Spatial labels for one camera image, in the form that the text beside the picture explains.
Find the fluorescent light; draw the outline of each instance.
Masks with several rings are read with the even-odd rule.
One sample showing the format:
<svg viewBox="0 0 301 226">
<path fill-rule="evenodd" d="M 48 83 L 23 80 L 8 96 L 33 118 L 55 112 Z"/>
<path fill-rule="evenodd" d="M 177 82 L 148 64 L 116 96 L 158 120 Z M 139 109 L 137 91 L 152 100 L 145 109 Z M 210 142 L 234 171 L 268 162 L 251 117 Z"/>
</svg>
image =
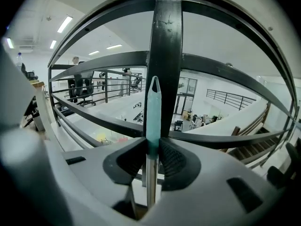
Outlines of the fluorescent light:
<svg viewBox="0 0 301 226">
<path fill-rule="evenodd" d="M 10 38 L 7 38 L 6 41 L 8 42 L 8 46 L 9 46 L 10 48 L 14 48 L 13 43 L 11 42 L 11 39 L 10 39 Z"/>
<path fill-rule="evenodd" d="M 52 43 L 51 43 L 51 45 L 50 45 L 50 48 L 51 48 L 51 49 L 53 49 L 53 48 L 54 48 L 54 46 L 55 46 L 55 43 L 56 43 L 56 40 L 53 40 L 53 41 L 52 41 Z"/>
<path fill-rule="evenodd" d="M 65 29 L 65 27 L 68 25 L 68 23 L 71 22 L 72 19 L 73 19 L 72 17 L 69 17 L 69 16 L 66 17 L 65 21 L 63 21 L 62 25 L 60 26 L 60 28 L 58 29 L 57 32 L 61 33 Z"/>
<path fill-rule="evenodd" d="M 122 46 L 121 44 L 118 44 L 118 45 L 114 45 L 114 46 L 111 46 L 111 47 L 107 47 L 107 49 L 117 48 L 117 47 L 121 47 L 121 46 Z"/>
<path fill-rule="evenodd" d="M 90 53 L 89 55 L 93 55 L 93 54 L 97 54 L 97 53 L 99 53 L 99 51 L 96 50 L 96 51 Z"/>
</svg>

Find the door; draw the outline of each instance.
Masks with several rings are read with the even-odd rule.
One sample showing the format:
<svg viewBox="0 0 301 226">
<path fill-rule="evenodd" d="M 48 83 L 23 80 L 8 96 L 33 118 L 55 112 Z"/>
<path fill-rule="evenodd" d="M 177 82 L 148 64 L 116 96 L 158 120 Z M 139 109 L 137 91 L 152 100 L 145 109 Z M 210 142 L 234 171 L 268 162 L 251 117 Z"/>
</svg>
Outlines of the door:
<svg viewBox="0 0 301 226">
<path fill-rule="evenodd" d="M 184 109 L 185 96 L 177 95 L 174 106 L 174 114 L 182 115 Z"/>
</svg>

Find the ceiling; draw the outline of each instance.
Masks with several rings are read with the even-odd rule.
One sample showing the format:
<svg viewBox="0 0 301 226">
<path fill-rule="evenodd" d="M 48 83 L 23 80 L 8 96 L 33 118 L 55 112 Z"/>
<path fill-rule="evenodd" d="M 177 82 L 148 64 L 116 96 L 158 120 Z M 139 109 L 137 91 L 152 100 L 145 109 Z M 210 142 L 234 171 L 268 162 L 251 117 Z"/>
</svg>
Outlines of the ceiling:
<svg viewBox="0 0 301 226">
<path fill-rule="evenodd" d="M 15 47 L 32 46 L 33 53 L 53 52 L 52 40 L 57 44 L 66 33 L 92 8 L 105 0 L 27 0 L 9 27 L 6 37 L 13 40 Z M 273 25 L 273 35 L 283 44 L 283 51 L 294 73 L 301 77 L 299 42 L 295 41 L 293 31 L 287 24 L 278 24 L 275 16 L 283 16 L 270 0 L 266 6 L 262 0 L 235 0 L 246 3 L 246 8 L 261 19 L 264 25 Z M 263 9 L 268 13 L 263 16 Z M 59 26 L 67 16 L 73 20 L 63 33 L 57 33 Z M 153 12 L 122 17 L 88 33 L 75 43 L 68 54 L 85 59 L 105 56 L 113 53 L 149 50 Z M 183 14 L 183 52 L 230 62 L 239 70 L 253 75 L 279 76 L 270 59 L 247 37 L 236 30 L 213 19 L 190 13 Z M 280 33 L 285 26 L 286 34 Z M 106 47 L 122 44 L 123 47 L 107 50 Z M 89 56 L 95 50 L 99 53 Z"/>
</svg>

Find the wooden stair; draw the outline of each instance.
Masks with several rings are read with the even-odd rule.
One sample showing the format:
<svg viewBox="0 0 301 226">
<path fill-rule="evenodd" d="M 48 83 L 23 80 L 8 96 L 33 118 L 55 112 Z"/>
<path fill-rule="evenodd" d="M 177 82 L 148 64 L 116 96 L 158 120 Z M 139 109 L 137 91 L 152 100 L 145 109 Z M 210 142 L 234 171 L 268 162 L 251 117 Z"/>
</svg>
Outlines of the wooden stair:
<svg viewBox="0 0 301 226">
<path fill-rule="evenodd" d="M 269 132 L 268 130 L 262 127 L 256 134 L 262 134 L 268 132 Z M 248 164 L 262 157 L 269 151 L 271 151 L 273 146 L 277 144 L 277 141 L 278 138 L 274 137 L 272 139 L 254 145 L 237 147 L 234 150 L 230 151 L 229 155 L 235 157 L 239 161 L 242 161 L 242 163 L 244 164 Z"/>
</svg>

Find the railing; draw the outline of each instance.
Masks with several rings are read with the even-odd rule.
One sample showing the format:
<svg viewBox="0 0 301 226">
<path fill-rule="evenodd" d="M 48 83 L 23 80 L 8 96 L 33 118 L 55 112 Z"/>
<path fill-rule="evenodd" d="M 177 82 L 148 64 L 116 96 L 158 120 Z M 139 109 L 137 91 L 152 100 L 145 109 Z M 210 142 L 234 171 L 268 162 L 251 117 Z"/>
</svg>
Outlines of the railing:
<svg viewBox="0 0 301 226">
<path fill-rule="evenodd" d="M 74 67 L 55 64 L 68 48 L 95 28 L 114 19 L 146 11 L 154 11 L 149 51 L 136 51 L 104 56 Z M 209 58 L 184 54 L 182 52 L 183 12 L 207 16 L 225 23 L 244 34 L 258 45 L 275 64 L 288 87 L 292 97 L 290 110 L 287 110 L 275 95 L 251 76 Z M 65 67 L 66 70 L 57 76 L 52 77 L 51 71 L 58 67 L 60 67 L 60 69 Z M 49 93 L 58 123 L 59 118 L 62 118 L 63 120 L 68 119 L 56 111 L 54 98 L 68 107 L 71 111 L 78 113 L 99 126 L 131 137 L 145 136 L 147 103 L 144 103 L 144 120 L 143 126 L 141 126 L 128 121 L 118 120 L 104 114 L 96 117 L 88 109 L 71 103 L 66 99 L 57 97 L 52 91 L 52 82 L 66 76 L 92 70 L 107 71 L 108 69 L 122 67 L 147 67 L 146 95 L 152 77 L 155 75 L 158 76 L 162 92 L 162 137 L 170 137 L 213 149 L 234 148 L 259 143 L 268 140 L 269 138 L 274 138 L 275 136 L 279 136 L 279 141 L 281 141 L 284 133 L 292 129 L 288 128 L 289 120 L 296 119 L 296 114 L 292 115 L 293 108 L 295 108 L 295 111 L 297 108 L 293 76 L 283 53 L 264 27 L 262 27 L 253 17 L 249 16 L 242 8 L 229 0 L 109 0 L 96 7 L 68 32 L 62 42 L 57 46 L 48 64 Z M 177 96 L 180 71 L 182 69 L 218 76 L 239 84 L 260 95 L 287 115 L 283 130 L 260 135 L 246 135 L 243 137 L 205 136 L 169 131 L 173 116 L 174 102 Z M 223 98 L 221 101 L 231 104 L 229 102 L 230 99 L 234 101 L 237 100 L 230 95 L 230 93 L 227 93 L 227 98 Z M 241 98 L 241 103 L 238 102 L 236 106 L 238 109 L 241 109 L 252 101 L 252 99 L 244 97 Z M 98 146 L 96 142 L 89 139 L 87 134 L 80 131 L 75 126 L 71 127 L 71 129 L 80 137 L 88 141 L 92 146 Z"/>
<path fill-rule="evenodd" d="M 238 110 L 241 110 L 256 101 L 255 99 L 250 97 L 213 89 L 207 89 L 206 97 L 221 101 L 224 104 L 228 104 L 232 107 L 237 108 Z"/>
<path fill-rule="evenodd" d="M 238 136 L 248 135 L 251 131 L 253 131 L 260 123 L 264 124 L 267 116 L 269 114 L 269 109 L 271 107 L 271 103 L 267 104 L 267 108 L 253 121 L 251 122 L 246 128 L 240 130 L 238 127 L 237 134 Z"/>
<path fill-rule="evenodd" d="M 63 70 L 63 69 L 68 69 L 68 68 L 73 68 L 73 67 L 74 67 L 73 65 L 56 65 L 54 68 L 50 68 L 49 70 L 51 72 L 52 70 Z M 146 79 L 141 76 L 136 76 L 136 75 L 128 74 L 128 73 L 121 73 L 118 71 L 111 71 L 111 70 L 103 70 L 103 71 L 98 70 L 98 72 L 101 72 L 101 73 L 104 72 L 104 78 L 84 78 L 84 77 L 80 78 L 81 80 L 83 80 L 83 82 L 85 80 L 88 80 L 89 84 L 92 84 L 92 85 L 55 90 L 55 91 L 52 91 L 52 94 L 68 91 L 69 94 L 67 96 L 70 96 L 71 91 L 77 90 L 77 89 L 99 88 L 99 87 L 104 88 L 104 91 L 101 91 L 101 92 L 95 92 L 95 93 L 91 93 L 88 95 L 84 94 L 81 96 L 70 97 L 69 99 L 67 99 L 68 101 L 73 101 L 74 99 L 76 99 L 76 100 L 84 99 L 84 98 L 104 94 L 103 98 L 100 98 L 97 100 L 92 99 L 92 101 L 88 101 L 83 104 L 81 103 L 81 106 L 85 106 L 88 104 L 94 104 L 99 101 L 105 101 L 106 103 L 108 103 L 108 99 L 110 99 L 110 98 L 123 96 L 123 95 L 130 96 L 131 93 L 142 92 L 145 90 L 145 80 Z M 122 75 L 122 79 L 108 78 L 108 73 Z M 65 79 L 57 79 L 56 81 L 70 81 L 70 80 L 75 80 L 75 79 L 74 78 L 65 78 Z"/>
</svg>

